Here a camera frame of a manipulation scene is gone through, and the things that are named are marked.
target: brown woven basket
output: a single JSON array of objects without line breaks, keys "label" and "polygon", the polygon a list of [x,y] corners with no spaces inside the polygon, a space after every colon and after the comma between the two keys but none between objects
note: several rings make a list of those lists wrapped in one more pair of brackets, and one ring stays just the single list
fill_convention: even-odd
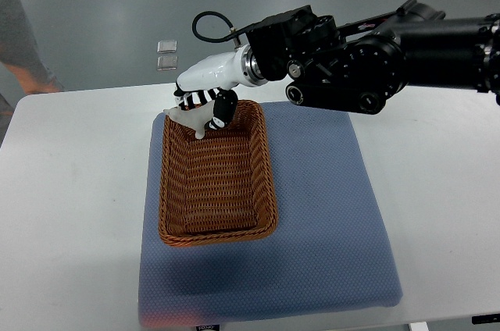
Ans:
[{"label": "brown woven basket", "polygon": [[260,105],[239,101],[231,124],[201,140],[167,116],[159,200],[159,235],[174,247],[269,236],[277,203]]}]

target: white table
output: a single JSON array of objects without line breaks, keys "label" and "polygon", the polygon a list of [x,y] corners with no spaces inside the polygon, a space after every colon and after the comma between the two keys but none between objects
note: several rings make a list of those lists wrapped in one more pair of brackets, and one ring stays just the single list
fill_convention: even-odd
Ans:
[{"label": "white table", "polygon": [[[284,85],[236,90],[240,98],[279,101]],[[153,119],[173,105],[173,88],[35,95],[17,105],[0,148],[0,329],[141,329],[149,140]],[[340,329],[500,312],[494,96],[407,87],[379,115],[351,118],[391,240],[401,303],[232,323],[225,331]]]}]

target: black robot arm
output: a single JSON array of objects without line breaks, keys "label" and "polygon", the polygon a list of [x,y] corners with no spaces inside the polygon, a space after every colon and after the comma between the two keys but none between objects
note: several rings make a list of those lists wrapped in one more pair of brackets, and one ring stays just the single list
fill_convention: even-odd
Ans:
[{"label": "black robot arm", "polygon": [[336,27],[332,16],[305,6],[238,32],[247,35],[262,77],[294,79],[286,94],[297,105],[376,114],[406,85],[492,91],[500,104],[500,14],[444,17],[408,0]]}]

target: person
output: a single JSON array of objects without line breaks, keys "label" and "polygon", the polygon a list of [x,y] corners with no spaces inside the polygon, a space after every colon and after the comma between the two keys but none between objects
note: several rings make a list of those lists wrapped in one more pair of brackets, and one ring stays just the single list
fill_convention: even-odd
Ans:
[{"label": "person", "polygon": [[[31,24],[20,0],[0,0],[0,62],[25,94],[55,93],[65,87],[41,61]],[[14,108],[0,94],[0,146]]]}]

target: blue mat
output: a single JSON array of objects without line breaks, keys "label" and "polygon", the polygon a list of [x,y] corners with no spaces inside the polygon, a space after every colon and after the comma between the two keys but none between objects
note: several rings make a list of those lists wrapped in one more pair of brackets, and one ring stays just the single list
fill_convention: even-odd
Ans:
[{"label": "blue mat", "polygon": [[169,247],[158,235],[165,116],[153,123],[139,277],[143,326],[395,306],[402,290],[347,113],[262,104],[279,209],[262,240]]}]

